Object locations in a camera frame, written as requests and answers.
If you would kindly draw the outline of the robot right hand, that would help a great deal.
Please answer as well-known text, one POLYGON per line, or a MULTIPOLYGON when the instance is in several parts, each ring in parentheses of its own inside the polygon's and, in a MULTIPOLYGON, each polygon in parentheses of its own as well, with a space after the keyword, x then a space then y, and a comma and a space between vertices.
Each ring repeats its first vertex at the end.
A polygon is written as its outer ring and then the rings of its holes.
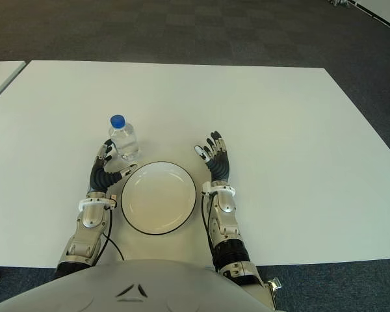
POLYGON ((221 181, 227 183, 230 165, 224 139, 218 131, 213 131, 210 137, 206 139, 206 142, 208 146, 201 147, 197 145, 194 147, 194 151, 209 169, 212 182, 221 181))

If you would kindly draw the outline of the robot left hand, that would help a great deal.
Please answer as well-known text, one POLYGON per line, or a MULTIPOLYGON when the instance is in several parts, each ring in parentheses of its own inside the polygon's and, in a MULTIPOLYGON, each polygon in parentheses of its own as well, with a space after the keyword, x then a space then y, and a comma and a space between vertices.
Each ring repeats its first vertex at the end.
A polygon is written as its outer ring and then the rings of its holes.
POLYGON ((120 171, 106 172, 105 165, 112 159, 112 156, 109 155, 109 153, 113 147, 114 144, 111 139, 106 140, 100 147, 91 169, 88 193, 106 193, 109 187, 130 175, 137 168, 137 164, 130 164, 120 171))

